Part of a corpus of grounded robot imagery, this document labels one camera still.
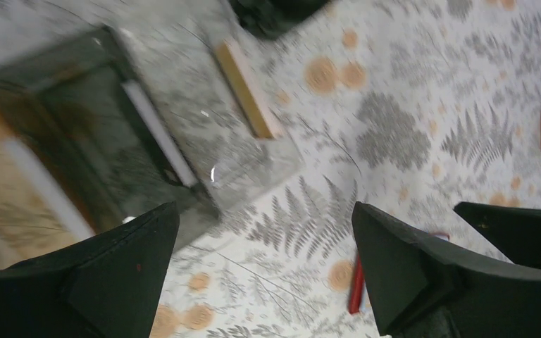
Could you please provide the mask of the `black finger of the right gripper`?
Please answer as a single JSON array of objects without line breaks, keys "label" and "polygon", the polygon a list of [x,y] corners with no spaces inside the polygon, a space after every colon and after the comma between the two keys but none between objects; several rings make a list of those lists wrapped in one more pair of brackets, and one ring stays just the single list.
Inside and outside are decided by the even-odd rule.
[{"label": "black finger of the right gripper", "polygon": [[513,263],[541,269],[541,209],[460,202],[454,212]]}]

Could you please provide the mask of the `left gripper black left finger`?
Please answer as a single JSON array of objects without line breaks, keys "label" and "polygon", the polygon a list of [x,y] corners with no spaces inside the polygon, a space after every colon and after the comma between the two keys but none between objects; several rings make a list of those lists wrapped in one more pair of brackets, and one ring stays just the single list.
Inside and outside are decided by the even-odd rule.
[{"label": "left gripper black left finger", "polygon": [[0,270],[0,337],[148,337],[179,224],[165,203]]}]

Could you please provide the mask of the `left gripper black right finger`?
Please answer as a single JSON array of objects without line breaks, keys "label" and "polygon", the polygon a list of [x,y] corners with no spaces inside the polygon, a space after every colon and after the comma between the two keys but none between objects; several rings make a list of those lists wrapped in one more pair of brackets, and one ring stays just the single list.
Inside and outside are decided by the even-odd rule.
[{"label": "left gripper black right finger", "polygon": [[541,269],[498,260],[357,202],[375,323],[391,337],[541,337]]}]

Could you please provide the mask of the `red leather card holder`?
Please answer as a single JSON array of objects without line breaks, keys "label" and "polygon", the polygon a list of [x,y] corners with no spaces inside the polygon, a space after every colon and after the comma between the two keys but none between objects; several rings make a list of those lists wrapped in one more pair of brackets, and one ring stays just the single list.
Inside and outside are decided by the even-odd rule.
[{"label": "red leather card holder", "polygon": [[361,267],[360,256],[356,256],[356,266],[352,278],[352,286],[349,295],[348,312],[351,315],[367,313],[371,309],[371,303],[366,290],[366,282]]}]

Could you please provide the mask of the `gold credit card stack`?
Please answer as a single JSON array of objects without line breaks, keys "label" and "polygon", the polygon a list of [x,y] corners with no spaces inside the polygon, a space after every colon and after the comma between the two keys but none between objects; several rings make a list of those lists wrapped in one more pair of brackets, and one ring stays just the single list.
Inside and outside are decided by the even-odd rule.
[{"label": "gold credit card stack", "polygon": [[254,136],[259,139],[281,138],[282,127],[266,102],[265,92],[237,41],[224,39],[214,47],[214,53]]}]

